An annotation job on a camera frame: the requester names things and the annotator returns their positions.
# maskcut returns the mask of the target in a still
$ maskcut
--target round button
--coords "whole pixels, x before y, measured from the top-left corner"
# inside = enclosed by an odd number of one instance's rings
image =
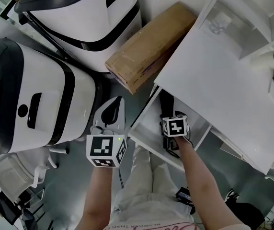
[[[27,105],[21,105],[18,109],[18,115],[19,117],[25,117],[27,115],[28,108]]]

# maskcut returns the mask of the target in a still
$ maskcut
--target brown cardboard box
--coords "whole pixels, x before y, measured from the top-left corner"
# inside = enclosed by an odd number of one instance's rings
[[[126,41],[105,63],[132,94],[169,60],[196,16],[177,2]]]

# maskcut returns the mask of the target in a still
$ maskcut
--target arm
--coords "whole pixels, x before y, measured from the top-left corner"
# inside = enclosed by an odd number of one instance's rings
[[[176,138],[194,206],[207,230],[243,224],[222,199],[216,181],[192,146]]]
[[[76,230],[103,230],[108,225],[112,205],[112,176],[111,168],[93,169],[84,213]]]

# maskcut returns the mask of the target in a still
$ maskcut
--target person's right arm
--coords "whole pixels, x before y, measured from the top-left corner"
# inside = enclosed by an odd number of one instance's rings
[[[225,204],[216,181],[192,148],[182,137],[176,137],[180,148],[191,198],[207,230],[243,224]]]

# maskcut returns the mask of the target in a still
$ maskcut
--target white cabinet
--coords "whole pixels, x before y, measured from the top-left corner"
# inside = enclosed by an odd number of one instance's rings
[[[132,125],[134,141],[183,169],[162,147],[157,96],[164,89],[174,96],[174,110],[178,104],[190,117],[196,149],[213,126],[242,159],[267,174],[274,161],[274,102],[267,83],[241,59],[274,41],[270,1],[208,0],[155,79],[160,88]]]
[[[184,171],[181,160],[170,155],[163,148],[163,137],[160,128],[161,107],[159,93],[161,90],[162,88],[156,88],[147,105],[132,125],[129,136],[150,152]],[[211,125],[177,98],[174,98],[173,110],[180,111],[187,115],[191,129],[190,140],[194,144],[194,149],[197,150],[210,131]]]

